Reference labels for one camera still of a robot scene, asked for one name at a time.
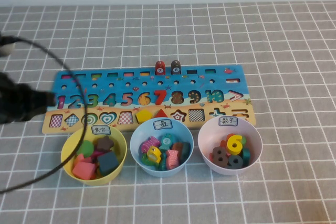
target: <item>yellow bowl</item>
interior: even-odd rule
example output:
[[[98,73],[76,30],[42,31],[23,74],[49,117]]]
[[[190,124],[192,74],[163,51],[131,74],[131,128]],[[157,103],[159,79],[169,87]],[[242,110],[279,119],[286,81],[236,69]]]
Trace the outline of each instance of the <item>yellow bowl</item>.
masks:
[[[122,166],[124,165],[125,162],[125,158],[126,158],[126,153],[127,153],[127,143],[125,140],[125,137],[121,134],[120,131],[118,131],[117,129],[113,128],[113,127],[109,127],[107,125],[103,126],[106,133],[109,134],[94,134],[93,132],[95,131],[95,127],[97,127],[97,125],[95,126],[88,126],[88,129],[86,131],[85,134],[85,138],[84,140],[88,140],[90,142],[94,142],[96,139],[100,138],[100,137],[104,137],[106,135],[108,135],[111,139],[113,139],[114,141],[114,147],[113,150],[117,156],[118,162],[119,162],[119,166],[117,167],[117,169],[115,169],[113,172],[111,172],[109,175],[106,175],[104,177],[101,178],[97,178],[97,179],[93,179],[93,180],[83,180],[83,179],[79,179],[77,177],[75,177],[72,174],[72,168],[73,168],[73,163],[75,158],[73,157],[65,166],[64,166],[64,170],[66,171],[66,173],[86,184],[89,186],[100,186],[100,185],[104,185],[104,184],[108,184],[110,181],[114,180],[115,177],[117,177],[117,175],[120,173]],[[80,136],[82,134],[83,129],[80,129],[76,132],[74,132],[74,134],[72,134],[64,143],[63,148],[62,148],[62,152],[61,152],[61,162],[63,162],[70,154],[71,152],[74,150],[74,148],[76,147],[76,145],[79,142]]]

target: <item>wooden puzzle board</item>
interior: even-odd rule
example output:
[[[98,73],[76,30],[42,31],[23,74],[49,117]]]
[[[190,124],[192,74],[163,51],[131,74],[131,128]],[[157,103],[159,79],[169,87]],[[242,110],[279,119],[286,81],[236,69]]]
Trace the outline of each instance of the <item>wooden puzzle board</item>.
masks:
[[[97,69],[74,71],[89,104],[89,125],[109,125],[132,131],[139,124],[135,115],[146,109],[153,116],[165,114],[190,129],[200,128],[214,116],[234,115],[251,124],[256,119],[241,65],[182,66],[181,74],[155,75],[155,68]],[[166,96],[156,105],[164,90]],[[53,92],[57,104],[49,107],[43,133],[75,132],[83,127],[83,104],[67,71],[56,75]]]

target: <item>blue bowl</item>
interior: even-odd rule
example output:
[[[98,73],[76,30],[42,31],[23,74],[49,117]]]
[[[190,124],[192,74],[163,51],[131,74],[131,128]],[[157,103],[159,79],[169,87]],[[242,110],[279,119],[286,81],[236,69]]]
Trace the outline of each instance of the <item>blue bowl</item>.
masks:
[[[161,136],[166,133],[174,134],[179,142],[190,143],[190,154],[187,160],[175,169],[164,171],[156,170],[153,166],[144,165],[141,162],[142,153],[140,151],[140,145],[148,140],[148,138],[151,136],[154,136],[160,140]],[[155,177],[163,178],[172,176],[183,168],[194,150],[194,140],[190,130],[179,121],[170,118],[154,118],[140,124],[140,126],[133,132],[130,142],[130,149],[132,157],[145,172]]]

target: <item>dark blue block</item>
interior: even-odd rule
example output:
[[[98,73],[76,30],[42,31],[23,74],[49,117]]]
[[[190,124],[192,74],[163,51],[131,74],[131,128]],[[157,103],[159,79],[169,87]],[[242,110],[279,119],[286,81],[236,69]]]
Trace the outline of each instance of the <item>dark blue block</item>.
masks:
[[[117,156],[114,152],[107,152],[97,158],[99,163],[99,171],[101,175],[106,176],[118,167]]]

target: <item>bowl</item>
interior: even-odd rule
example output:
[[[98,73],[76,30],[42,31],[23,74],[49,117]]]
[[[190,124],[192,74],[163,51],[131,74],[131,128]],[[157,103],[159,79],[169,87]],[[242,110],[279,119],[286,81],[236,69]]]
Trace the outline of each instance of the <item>bowl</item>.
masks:
[[[78,131],[74,132],[66,140],[66,142],[63,145],[62,151],[61,151],[61,162],[63,162],[70,155],[70,153],[74,150],[74,148],[79,142],[82,131],[83,129],[79,129]],[[84,140],[94,142],[96,139],[104,137],[106,135],[108,135],[114,141],[113,149],[114,149],[114,152],[117,156],[117,160],[119,163],[119,166],[117,167],[117,169],[115,169],[109,175],[103,176],[101,178],[97,178],[93,180],[83,180],[83,179],[75,177],[72,174],[73,163],[75,160],[75,158],[73,157],[64,166],[64,170],[70,177],[82,182],[83,184],[89,185],[89,186],[100,186],[100,185],[108,184],[110,181],[114,180],[117,177],[117,175],[120,173],[122,169],[122,166],[124,165],[126,153],[127,153],[126,140],[125,140],[125,137],[121,134],[121,132],[107,125],[88,126]]]
[[[153,166],[144,165],[140,160],[142,154],[140,151],[140,145],[151,136],[160,140],[161,136],[166,133],[174,134],[179,142],[190,143],[190,154],[187,160],[183,164],[180,164],[177,168],[164,171],[156,170]],[[154,118],[140,124],[140,126],[133,132],[130,149],[132,157],[146,173],[155,177],[163,178],[173,176],[184,167],[194,150],[194,140],[190,130],[179,121],[170,118]]]
[[[230,133],[243,135],[247,140],[244,147],[249,148],[251,157],[249,165],[244,168],[222,168],[209,160],[209,154],[212,153],[213,148],[218,147],[221,140],[225,140]],[[207,121],[199,131],[198,146],[207,166],[223,175],[236,175],[246,171],[255,164],[263,151],[261,136],[257,129],[249,122],[235,116],[218,116]]]

